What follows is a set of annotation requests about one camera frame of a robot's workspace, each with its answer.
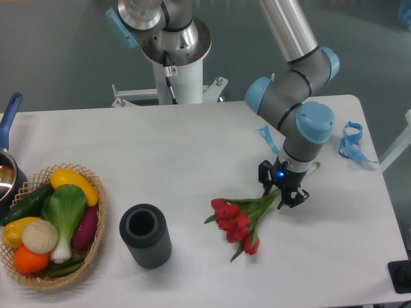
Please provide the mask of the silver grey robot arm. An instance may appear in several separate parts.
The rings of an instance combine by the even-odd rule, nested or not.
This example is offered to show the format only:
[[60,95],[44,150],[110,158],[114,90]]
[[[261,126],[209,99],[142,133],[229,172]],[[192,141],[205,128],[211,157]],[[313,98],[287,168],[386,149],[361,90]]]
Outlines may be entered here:
[[[292,208],[308,198],[301,182],[335,123],[332,110],[310,96],[336,75],[339,59],[318,45],[297,1],[259,5],[290,68],[277,81],[257,79],[245,101],[285,137],[275,162],[259,165],[259,181],[266,193],[277,187],[280,204]],[[202,65],[211,34],[193,15],[191,1],[119,1],[107,10],[106,19],[124,45],[140,47],[151,61],[160,104],[205,101]]]

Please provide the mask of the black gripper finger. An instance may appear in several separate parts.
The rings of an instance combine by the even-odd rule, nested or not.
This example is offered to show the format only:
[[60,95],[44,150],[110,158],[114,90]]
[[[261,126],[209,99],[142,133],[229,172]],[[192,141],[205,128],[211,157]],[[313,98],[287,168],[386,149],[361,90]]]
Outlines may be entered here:
[[267,196],[272,189],[271,168],[272,164],[268,160],[262,161],[258,166],[258,180],[263,186],[263,196]]
[[306,190],[301,189],[300,187],[298,187],[295,191],[283,189],[281,191],[281,201],[277,206],[277,210],[285,206],[294,208],[304,203],[309,197],[310,194]]

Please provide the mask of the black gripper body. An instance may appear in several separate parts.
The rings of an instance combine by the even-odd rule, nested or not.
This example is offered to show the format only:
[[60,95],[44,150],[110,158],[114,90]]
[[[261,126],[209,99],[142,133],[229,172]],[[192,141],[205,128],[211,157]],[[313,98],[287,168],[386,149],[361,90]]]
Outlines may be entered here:
[[271,183],[284,193],[297,192],[306,173],[290,171],[280,162],[275,162],[270,169]]

